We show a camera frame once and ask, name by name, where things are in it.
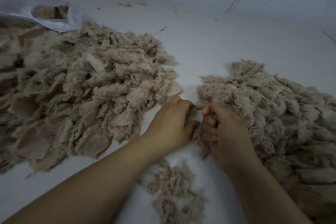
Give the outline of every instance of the shredded fabric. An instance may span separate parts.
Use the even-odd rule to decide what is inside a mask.
[[[194,174],[188,168],[187,161],[184,159],[181,167],[170,167],[165,159],[158,164],[161,169],[147,185],[147,193],[160,193],[152,205],[161,224],[201,224],[206,201],[202,191],[195,193],[191,190]],[[180,208],[179,200],[185,202]]]
[[[52,12],[39,11],[46,18]],[[145,34],[86,23],[58,34],[0,22],[0,173],[29,161],[47,171],[74,155],[97,157],[132,140],[145,111],[181,92],[173,58]]]
[[[201,77],[201,109],[217,98],[239,114],[254,150],[309,217],[336,209],[336,101],[314,87],[270,75],[253,61],[233,62],[229,78]],[[209,149],[194,134],[204,158]]]

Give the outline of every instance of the small fabric pile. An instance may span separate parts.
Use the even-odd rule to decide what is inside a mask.
[[[95,23],[58,34],[1,20],[0,173],[22,161],[47,171],[77,154],[97,157],[112,140],[136,138],[145,111],[181,92],[176,72],[161,66],[171,60],[148,34]]]
[[[229,78],[202,77],[201,109],[217,98],[246,122],[257,156],[309,217],[336,209],[336,101],[264,71],[234,62]],[[200,129],[195,136],[200,142]],[[202,145],[201,155],[209,154]]]
[[[205,199],[202,191],[195,193],[191,190],[194,175],[188,168],[187,161],[184,159],[181,167],[170,167],[168,161],[162,159],[158,165],[161,169],[148,184],[147,193],[160,192],[152,205],[161,224],[201,224]],[[179,208],[178,201],[184,201],[185,204]]]

